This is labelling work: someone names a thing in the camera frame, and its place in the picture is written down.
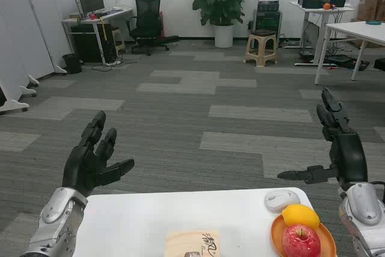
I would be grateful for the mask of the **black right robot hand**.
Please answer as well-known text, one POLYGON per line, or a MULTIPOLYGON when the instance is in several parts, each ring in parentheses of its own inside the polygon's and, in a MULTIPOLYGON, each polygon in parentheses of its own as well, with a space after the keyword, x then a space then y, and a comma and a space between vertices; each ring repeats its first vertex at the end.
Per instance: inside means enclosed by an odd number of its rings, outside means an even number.
POLYGON ((327 182, 336 178, 346 190, 352 183, 368 181, 368 167, 359 134, 349 126, 349 117, 343 103, 339 102, 324 87, 321 93, 323 104, 316 107, 322 133, 331 143, 331 164, 325 169, 321 165, 310 166, 303 171, 286 171, 277 175, 279 179, 304 181, 306 184, 327 182))

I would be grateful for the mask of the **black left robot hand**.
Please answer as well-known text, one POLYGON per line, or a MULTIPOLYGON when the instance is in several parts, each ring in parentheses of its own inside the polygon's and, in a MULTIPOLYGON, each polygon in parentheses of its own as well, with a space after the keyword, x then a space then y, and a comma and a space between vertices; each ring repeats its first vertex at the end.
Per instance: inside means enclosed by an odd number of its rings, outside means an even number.
POLYGON ((102 140, 105 120, 106 114, 101 110, 88 123, 64 167, 62 186, 77 190, 85 197, 90 196, 96 187, 119 181, 135 165, 133 159, 107 165, 114 153, 117 130, 111 128, 102 140))

